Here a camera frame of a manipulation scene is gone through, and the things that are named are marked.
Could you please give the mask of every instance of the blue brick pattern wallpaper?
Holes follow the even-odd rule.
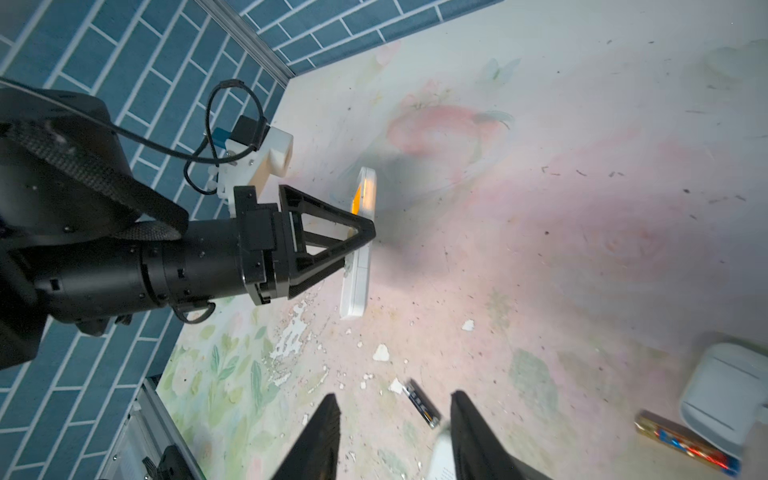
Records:
[[[302,74],[501,0],[227,0]]]
[[[14,0],[0,15],[0,74],[96,95],[113,122],[181,151],[202,139],[213,86],[240,78],[271,120],[280,87],[194,0]],[[214,126],[256,116],[244,92],[219,94]],[[227,215],[184,184],[183,161],[121,139],[134,176],[194,219]],[[208,167],[191,171],[205,185]],[[2,480],[95,478],[137,388],[161,373],[181,323],[168,309],[134,315],[99,338],[49,321],[38,357],[0,370]]]

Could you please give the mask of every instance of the white grout line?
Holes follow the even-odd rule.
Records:
[[[210,20],[210,17],[206,18],[205,21],[208,22]],[[190,106],[190,109],[187,111],[187,116],[184,118],[184,121],[181,123],[181,126],[179,127],[179,131],[176,132],[176,137],[174,138],[173,143],[170,145],[170,148],[175,148],[177,145],[177,142],[181,139],[181,135],[184,134],[184,130],[187,129],[187,125],[189,124],[190,118],[192,118],[192,112],[194,112],[194,109],[197,108],[197,103],[200,101],[200,96],[203,94],[205,89],[208,86],[208,83],[210,82],[211,76],[214,74],[214,71],[216,70],[216,66],[219,64],[219,59],[221,58],[221,54],[224,51],[224,48],[227,46],[227,42],[229,41],[230,36],[227,35],[224,38],[224,41],[221,42],[221,47],[219,47],[219,51],[216,54],[216,58],[214,59],[213,64],[210,66],[210,70],[208,74],[205,76],[205,79],[203,80],[203,83],[200,85],[200,88],[197,90],[197,97],[195,101]],[[192,51],[190,50],[189,53],[187,53],[187,59],[191,57]],[[163,159],[163,164],[160,166],[160,174],[155,177],[154,182],[152,182],[152,188],[154,189],[157,187],[157,183],[160,181],[160,179],[163,177],[163,173],[165,173],[165,169],[168,166],[168,162],[170,161],[170,155],[166,155]]]
[[[286,31],[286,29],[285,29],[285,28],[283,28],[283,26],[282,26],[281,24],[277,24],[277,26],[278,26],[278,27],[280,27],[280,30],[282,30],[284,34],[286,34],[286,37],[288,37],[288,39],[291,39],[291,38],[293,38],[292,36],[290,36],[290,35],[288,34],[288,32]]]
[[[263,2],[263,1],[264,1],[264,0],[254,0],[254,1],[253,1],[253,2],[251,2],[251,3],[250,3],[250,4],[249,4],[249,5],[246,7],[246,8],[243,8],[242,10],[240,10],[240,12],[239,12],[237,15],[238,15],[238,16],[240,16],[240,17],[242,17],[242,16],[243,16],[243,15],[245,15],[246,13],[248,13],[248,12],[250,12],[251,10],[253,10],[254,8],[258,7],[258,6],[259,6],[259,4],[260,4],[261,2]]]
[[[24,375],[27,373],[27,369],[29,369],[29,363],[30,362],[26,362],[18,370],[18,373],[16,374],[16,378],[13,380],[13,383],[11,384],[11,389],[8,391],[8,395],[5,396],[5,401],[2,403],[2,406],[0,406],[0,419],[2,419],[3,415],[5,415],[5,411],[8,410],[8,406],[11,404],[11,400],[13,400],[13,396],[16,395],[16,390],[18,390],[19,384],[22,382]]]
[[[43,0],[40,2],[40,5],[38,5],[38,7],[35,9],[35,13],[33,13],[32,17],[27,20],[27,23],[22,29],[22,33],[18,35],[16,42],[13,44],[11,49],[8,50],[8,53],[5,54],[5,58],[3,58],[2,63],[0,63],[0,75],[5,74],[5,71],[8,70],[8,67],[11,66],[14,58],[16,58],[16,55],[18,55],[24,44],[27,42],[29,35],[33,30],[35,30],[35,27],[38,26],[38,22],[40,22],[42,16],[45,15],[45,11],[48,10],[48,6],[51,3],[53,3],[53,0]]]
[[[342,40],[339,40],[339,41],[337,41],[336,43],[333,43],[333,44],[331,44],[331,45],[328,45],[327,47],[325,47],[325,48],[324,48],[323,50],[321,50],[321,51],[314,51],[314,52],[312,52],[312,53],[310,53],[310,54],[308,54],[308,55],[304,55],[304,56],[303,56],[303,57],[301,57],[301,58],[297,58],[297,59],[296,59],[296,60],[294,60],[294,61],[289,61],[289,62],[288,62],[286,65],[288,65],[288,66],[290,66],[290,65],[295,65],[295,64],[299,63],[299,62],[300,62],[300,61],[302,61],[302,60],[306,60],[306,59],[307,59],[307,58],[309,58],[309,57],[314,57],[315,55],[318,55],[318,54],[324,53],[324,52],[326,52],[326,51],[328,51],[328,50],[330,50],[330,49],[332,49],[332,48],[338,47],[339,45],[344,45],[345,43],[349,43],[349,42],[351,42],[352,40],[355,40],[355,39],[357,39],[357,38],[363,37],[363,36],[365,36],[365,35],[367,35],[367,34],[371,33],[372,31],[378,31],[380,28],[383,28],[383,27],[389,26],[389,25],[391,25],[391,24],[393,24],[393,23],[397,23],[397,22],[399,22],[400,20],[403,20],[404,18],[410,18],[410,17],[412,17],[413,15],[416,15],[416,14],[418,14],[418,13],[421,13],[421,12],[423,12],[423,11],[425,11],[425,10],[429,10],[430,8],[433,8],[433,7],[437,6],[437,5],[440,5],[440,4],[442,4],[442,3],[446,3],[446,2],[449,2],[449,1],[450,1],[450,0],[437,0],[437,2],[433,2],[433,3],[429,4],[429,5],[423,5],[423,6],[419,7],[419,8],[416,8],[416,9],[414,9],[414,10],[411,10],[410,12],[408,12],[409,14],[408,14],[408,16],[407,16],[407,17],[394,17],[394,18],[391,18],[391,19],[387,20],[386,22],[383,22],[382,24],[379,24],[379,25],[377,25],[377,26],[375,26],[375,27],[371,27],[371,28],[368,28],[367,30],[363,30],[363,31],[360,31],[360,32],[356,33],[356,34],[355,34],[354,36],[352,36],[352,37],[349,37],[349,38],[343,38]],[[366,0],[366,5],[368,5],[369,3],[372,3],[372,2],[371,2],[371,0]],[[347,12],[345,12],[345,13],[348,13],[348,12],[353,12],[353,11],[354,11],[354,9],[358,9],[358,7],[359,7],[360,5],[357,5],[356,7],[354,7],[354,8],[351,8],[350,10],[348,10],[348,11],[347,11]],[[312,29],[310,29],[310,32],[312,32],[312,31],[315,31],[315,30],[316,30],[316,28],[315,28],[315,27],[313,27]]]
[[[168,325],[170,325],[170,320],[174,318],[174,313],[170,312],[168,313],[168,318],[165,320],[165,326],[163,327],[163,330],[160,332],[160,338],[162,339],[165,336],[165,332],[168,330]],[[154,357],[157,355],[157,348],[160,346],[161,342],[157,342],[154,344],[154,348],[152,349],[152,353],[149,356],[149,361],[147,361],[147,366],[144,367],[144,371],[141,373],[141,378],[147,377],[147,372],[149,371],[149,367],[152,366],[152,362],[154,362]],[[139,384],[136,387],[136,390],[134,391],[134,398],[136,398],[136,395],[138,395],[139,389],[141,388],[141,384]],[[133,401],[128,403],[128,407],[125,409],[125,412],[123,412],[123,419],[125,419],[128,415],[128,412],[130,412],[131,407],[133,406]],[[114,448],[115,442],[118,440],[118,436],[120,435],[120,430],[118,429],[114,435],[112,436],[112,441],[110,442],[109,449],[107,449],[106,452],[101,452],[101,454],[106,454],[108,452],[111,452]],[[101,470],[104,469],[104,464],[107,461],[107,456],[104,457],[104,460],[101,461],[101,466],[99,467],[98,471],[101,472]]]
[[[108,450],[106,452],[93,452],[93,453],[86,453],[80,458],[92,458],[92,457],[98,457],[99,455],[106,455]]]
[[[267,94],[267,95],[270,94],[270,91],[267,90],[266,88],[262,87],[259,82],[256,82],[256,86],[254,86],[253,88],[256,88],[256,87],[260,88],[261,91],[264,92],[265,94]]]
[[[200,30],[200,26],[199,26],[197,23],[195,23],[195,22],[192,22],[192,18],[189,18],[189,17],[187,16],[187,14],[186,14],[186,13],[184,13],[184,12],[181,12],[181,17],[182,17],[184,20],[186,20],[187,22],[190,22],[190,25],[192,25],[193,27],[195,27],[197,30]]]
[[[221,213],[221,207],[223,207],[223,206],[224,206],[224,199],[222,198],[221,200],[219,200],[219,206],[216,207],[216,212],[214,213],[214,218],[218,218],[219,217],[219,214]]]
[[[253,20],[253,19],[250,17],[250,15],[243,15],[243,17],[245,17],[245,18],[249,19],[249,20],[250,20],[250,22],[253,24],[253,26],[254,26],[254,27],[256,27],[256,28],[255,28],[256,30],[258,30],[258,29],[259,29],[259,25],[256,23],[256,21],[255,21],[255,20]]]
[[[110,37],[109,35],[107,35],[107,32],[105,32],[104,30],[101,30],[99,27],[97,27],[96,25],[94,25],[94,24],[92,24],[92,23],[91,23],[91,24],[90,24],[88,27],[89,27],[91,30],[93,30],[93,31],[95,31],[96,33],[98,33],[99,35],[101,35],[101,36],[104,38],[104,40],[106,40],[106,41],[110,42],[112,45],[115,45],[115,46],[117,46],[117,44],[118,44],[118,41],[117,41],[117,40],[115,40],[114,38]]]
[[[125,116],[128,118],[133,118],[135,121],[139,122],[140,124],[144,125],[147,128],[149,128],[150,126],[150,123],[148,121],[144,120],[141,117],[138,117],[136,114],[133,114],[130,111],[125,112]]]
[[[114,376],[114,380],[112,381],[112,386],[109,389],[109,393],[107,394],[107,398],[104,399],[104,404],[101,405],[101,408],[99,409],[98,414],[96,415],[96,419],[94,421],[94,426],[91,428],[91,431],[88,433],[88,437],[85,439],[85,443],[83,444],[82,448],[80,449],[80,453],[78,454],[78,460],[74,463],[74,467],[72,468],[72,471],[69,473],[68,480],[72,480],[74,477],[75,472],[78,470],[78,467],[80,466],[80,461],[83,459],[83,455],[85,454],[85,450],[88,448],[88,444],[91,442],[91,439],[94,436],[94,433],[96,433],[96,429],[98,428],[98,424],[101,421],[101,417],[104,416],[104,411],[106,411],[107,406],[109,405],[110,400],[112,400],[112,395],[114,394],[115,386],[118,384],[118,380],[121,376],[123,376],[123,371],[125,370],[125,366],[128,364],[128,360],[131,357],[131,354],[134,351],[134,347],[136,346],[136,341],[141,334],[141,330],[144,329],[144,325],[147,323],[147,319],[149,318],[150,312],[146,312],[144,314],[144,318],[141,320],[141,325],[139,325],[139,328],[137,329],[136,336],[133,339],[133,342],[131,342],[131,346],[128,348],[128,351],[125,353],[125,359],[123,360],[122,365],[120,365],[120,369],[118,370],[117,375]],[[60,434],[58,441],[61,441],[61,437],[63,435]]]
[[[178,141],[178,142],[176,142],[176,146],[177,146],[177,147],[182,147],[184,150],[186,150],[186,151],[190,152],[191,154],[192,154],[192,153],[194,153],[194,150],[193,150],[193,149],[189,148],[187,145],[185,145],[185,144],[182,144],[182,143],[181,143],[181,142],[179,142],[179,141]]]
[[[346,26],[346,22],[343,18],[339,18],[339,22],[341,22],[341,25],[344,25],[344,28],[346,28],[346,32],[349,34],[350,37],[354,36],[352,35],[352,30],[349,30],[349,27]]]
[[[96,95],[98,93],[99,88],[101,88],[101,84],[104,83],[104,80],[107,78],[107,75],[112,70],[112,66],[117,61],[118,57],[120,56],[120,53],[123,51],[123,48],[125,47],[125,44],[128,43],[128,39],[131,37],[131,35],[134,32],[134,29],[136,28],[136,24],[139,22],[139,18],[141,18],[141,14],[144,13],[144,10],[147,9],[147,5],[149,5],[150,0],[143,0],[141,2],[141,5],[136,9],[136,12],[134,13],[134,16],[131,18],[131,22],[126,27],[125,31],[123,32],[123,36],[120,37],[120,41],[118,42],[118,46],[114,48],[112,51],[112,54],[109,55],[109,58],[107,59],[107,63],[104,64],[104,67],[101,68],[101,72],[99,72],[98,77],[96,77],[96,81],[94,82],[94,86],[92,88],[92,95]]]
[[[149,25],[149,22],[144,20],[142,17],[139,17],[139,23],[141,23],[143,26],[147,27],[147,30],[151,31],[152,33],[154,33],[158,37],[162,37],[163,36],[163,34],[161,34],[159,30],[157,30],[152,25]]]
[[[179,17],[181,16],[181,11],[184,10],[184,7],[187,5],[187,0],[184,0],[179,4],[179,6],[176,8],[176,12],[174,13],[174,16],[171,17],[170,23],[168,24],[168,27],[165,31],[165,35],[160,39],[160,41],[157,43],[157,45],[154,48],[154,51],[152,52],[152,55],[150,55],[149,60],[147,60],[147,64],[144,66],[144,70],[139,75],[139,78],[136,80],[136,84],[131,89],[131,93],[128,95],[128,98],[125,100],[125,103],[123,104],[123,108],[120,109],[120,113],[115,117],[115,124],[119,125],[120,122],[123,121],[123,117],[125,116],[125,112],[128,111],[128,108],[131,107],[131,104],[133,104],[134,100],[136,99],[136,95],[138,95],[139,89],[141,88],[141,85],[144,83],[144,79],[147,78],[147,75],[149,74],[150,68],[152,68],[152,65],[154,64],[154,61],[157,60],[157,56],[160,54],[160,50],[163,49],[163,46],[165,45],[166,40],[168,37],[170,37],[170,32],[174,29],[174,26],[176,26],[176,22],[178,21]],[[192,50],[194,50],[197,47],[198,38],[202,35],[202,32],[199,31],[197,33],[197,37],[195,37],[195,41],[192,43]],[[181,75],[181,72],[184,71],[184,65],[181,65],[181,68],[179,68],[179,72],[176,73],[176,78],[179,78]],[[159,113],[163,111],[163,108],[165,107],[165,104],[167,103],[167,99],[170,97],[170,94],[174,91],[175,85],[172,84],[168,91],[165,93],[164,103],[161,104],[160,108],[155,112],[155,118],[158,117]],[[148,131],[144,137],[149,138],[149,135],[152,133],[152,130]],[[142,150],[144,149],[144,145],[139,145],[139,148],[136,149],[136,153],[134,154],[134,157],[137,157]]]
[[[16,449],[16,453],[13,455],[13,459],[10,461],[9,465],[12,467],[15,467],[18,463],[18,459],[22,456],[22,452],[24,451],[24,448],[27,446],[27,442],[29,442],[29,437],[31,436],[32,432],[35,430],[35,427],[38,424],[38,421],[40,420],[41,415],[43,414],[43,410],[45,410],[45,406],[48,404],[48,400],[51,398],[51,394],[54,392],[54,386],[58,383],[58,380],[61,378],[61,374],[64,373],[64,368],[67,365],[67,361],[72,357],[72,353],[74,352],[74,347],[78,344],[78,338],[82,333],[75,334],[74,338],[72,339],[72,342],[69,344],[69,348],[67,349],[67,352],[64,354],[64,357],[61,359],[61,363],[59,363],[58,368],[56,369],[56,373],[54,374],[53,380],[48,385],[48,391],[45,392],[45,395],[43,396],[40,405],[38,406],[37,411],[35,412],[35,416],[32,417],[32,421],[29,424],[29,430],[24,434],[24,437],[22,438],[22,441],[18,444],[18,448]],[[8,480],[11,478],[11,471],[13,468],[9,468],[8,471],[5,472],[5,475],[3,475],[3,480]]]
[[[200,70],[200,73],[202,73],[203,75],[208,75],[208,72],[205,71],[205,68],[202,68],[201,66],[199,66],[195,60],[190,59],[189,64],[195,67],[197,70]]]
[[[289,10],[288,12],[285,12],[280,17],[276,18],[275,20],[272,20],[272,23],[268,23],[268,24],[266,24],[266,26],[262,27],[259,31],[256,32],[256,34],[257,35],[261,35],[266,30],[269,30],[270,28],[272,28],[273,26],[275,26],[278,23],[282,22],[283,20],[285,20],[286,18],[290,17],[294,13],[303,10],[306,6],[308,6],[309,4],[311,4],[313,2],[315,2],[315,0],[307,0],[303,4],[296,6],[293,10]]]
[[[15,427],[13,429],[0,429],[0,435],[4,433],[19,433],[19,432],[26,432],[29,430],[29,427]]]
[[[69,75],[65,74],[63,71],[58,72],[58,76],[82,88],[83,90],[85,90],[86,93],[91,94],[91,87],[88,87],[86,84],[82,83],[81,81],[70,77]]]
[[[225,56],[225,57],[229,58],[229,59],[230,59],[230,61],[231,61],[232,63],[234,63],[235,65],[237,65],[237,60],[235,60],[234,58],[232,58],[232,55],[230,55],[230,54],[226,53],[225,51],[221,52],[221,54],[222,54],[223,56]]]
[[[112,338],[112,333],[114,332],[115,328],[116,327],[113,325],[107,332],[104,333],[103,336],[100,337],[104,339],[104,342],[101,344],[101,348],[99,349],[99,352],[96,355],[96,359],[94,360],[93,366],[91,367],[91,371],[88,372],[88,376],[85,377],[85,382],[83,383],[83,389],[80,391],[80,394],[78,395],[78,397],[74,400],[74,405],[69,411],[69,415],[67,415],[67,419],[65,420],[65,425],[68,425],[70,423],[79,423],[79,422],[72,422],[72,417],[77,412],[78,407],[80,406],[80,401],[83,399],[83,396],[85,395],[85,391],[88,390],[88,387],[91,384],[91,380],[93,379],[94,374],[96,373],[98,364],[101,362],[102,357],[104,357],[104,353],[107,351],[107,344]],[[43,475],[45,475],[45,472],[48,470],[48,467],[51,465],[51,461],[53,461],[53,457],[56,453],[56,450],[58,449],[58,446],[61,444],[61,439],[64,438],[65,432],[66,432],[66,429],[61,429],[61,431],[58,433],[58,437],[56,438],[56,441],[54,442],[50,453],[48,453],[48,458],[45,460],[45,466],[40,471],[38,478],[43,478]]]
[[[227,97],[230,97],[230,98],[234,99],[234,100],[235,100],[237,103],[239,103],[239,104],[241,104],[241,105],[245,105],[245,102],[244,102],[244,101],[242,101],[242,100],[240,100],[240,99],[237,97],[237,95],[235,95],[234,93],[232,93],[232,91],[228,91],[228,92],[227,92]]]
[[[93,425],[94,423],[96,423],[95,420],[82,420],[80,422],[69,422],[67,424],[67,427],[78,427],[80,425]]]
[[[300,40],[301,38],[304,38],[307,35],[310,35],[310,34],[316,32],[316,31],[320,30],[321,28],[323,28],[323,27],[325,27],[327,25],[332,24],[336,20],[342,20],[345,16],[349,15],[350,13],[357,12],[361,8],[367,7],[368,5],[371,5],[372,3],[377,2],[377,1],[378,0],[365,0],[363,3],[355,5],[354,7],[350,8],[349,10],[346,10],[345,12],[342,12],[342,13],[338,14],[335,17],[332,17],[332,18],[329,18],[328,20],[325,20],[323,23],[319,23],[319,24],[313,26],[312,28],[310,28],[309,30],[303,32],[301,35],[299,35],[295,39],[296,40]],[[375,30],[376,28],[378,28],[378,26],[377,27],[373,27],[373,28],[369,28],[369,30]],[[281,43],[281,44],[277,45],[275,48],[273,48],[273,50],[277,50],[278,48],[282,48],[282,47],[288,45],[289,43],[291,43],[291,40],[284,41],[283,43]]]
[[[150,162],[150,161],[146,161],[145,159],[143,159],[143,158],[141,158],[141,157],[139,157],[139,158],[137,158],[137,159],[136,159],[136,163],[138,163],[138,164],[143,164],[143,165],[147,165],[148,167],[150,167],[150,168],[154,168],[155,170],[160,170],[160,167],[158,167],[157,165],[153,164],[153,163],[152,163],[152,162]]]
[[[173,81],[173,80],[171,80],[171,79],[169,79],[168,77],[166,77],[165,75],[161,74],[159,71],[155,70],[154,68],[150,68],[150,69],[149,69],[149,71],[151,71],[152,73],[154,73],[156,76],[158,76],[158,77],[159,77],[159,79],[161,79],[162,81],[164,81],[165,83],[167,83],[167,84],[169,84],[169,85],[170,85],[170,84],[172,84],[172,83],[174,83],[174,81]]]
[[[170,97],[173,95],[174,91],[176,90],[176,86],[179,84],[179,81],[181,80],[182,75],[184,74],[184,70],[187,68],[187,63],[189,62],[190,58],[192,58],[192,54],[194,53],[195,49],[197,48],[197,45],[200,43],[200,40],[202,39],[205,29],[210,24],[210,17],[206,17],[204,22],[204,27],[199,30],[197,33],[197,36],[195,36],[194,41],[192,42],[192,46],[190,50],[187,52],[187,56],[184,58],[184,60],[181,62],[181,66],[179,67],[179,71],[176,73],[176,76],[174,77],[174,83],[171,84],[170,88],[168,88],[168,91],[165,93],[165,96],[163,97],[163,101],[160,103],[160,107],[158,107],[157,112],[155,112],[154,117],[152,118],[152,122],[150,127],[148,128],[146,134],[144,135],[145,138],[149,138],[150,135],[152,135],[152,132],[154,131],[155,127],[157,126],[158,121],[160,121],[160,117],[163,114],[166,105],[168,105],[168,101],[170,100]],[[136,152],[134,153],[133,158],[131,159],[131,162],[129,163],[131,166],[136,162],[136,159],[139,157],[141,152],[144,151],[144,145],[139,145],[139,148],[136,149]],[[163,165],[167,163],[167,159],[169,157],[166,155],[166,158],[163,162]],[[160,177],[162,176],[164,172],[164,167],[161,166],[160,168],[160,175],[158,175],[154,182],[152,182],[152,188],[154,189],[157,186],[157,182],[160,180]]]
[[[27,463],[25,465],[16,465],[12,470],[26,470],[27,468],[37,468],[45,465],[45,462]]]

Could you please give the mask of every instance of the small battery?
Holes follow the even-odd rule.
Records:
[[[408,384],[405,385],[405,391],[413,406],[416,407],[422,415],[422,418],[427,422],[427,425],[433,429],[437,427],[437,425],[440,425],[440,412],[437,411],[435,406],[429,401],[426,395],[424,395],[422,389],[413,381],[413,379],[410,379]]]

